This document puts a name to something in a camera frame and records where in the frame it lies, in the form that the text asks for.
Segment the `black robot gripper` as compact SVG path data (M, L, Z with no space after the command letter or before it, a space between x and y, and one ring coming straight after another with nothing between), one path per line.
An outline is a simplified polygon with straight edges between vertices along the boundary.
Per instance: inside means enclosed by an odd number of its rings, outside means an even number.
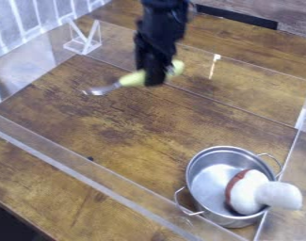
M135 44L153 52L136 50L135 65L144 71L147 87L161 85L176 53L175 43L184 37L188 0L141 0Z

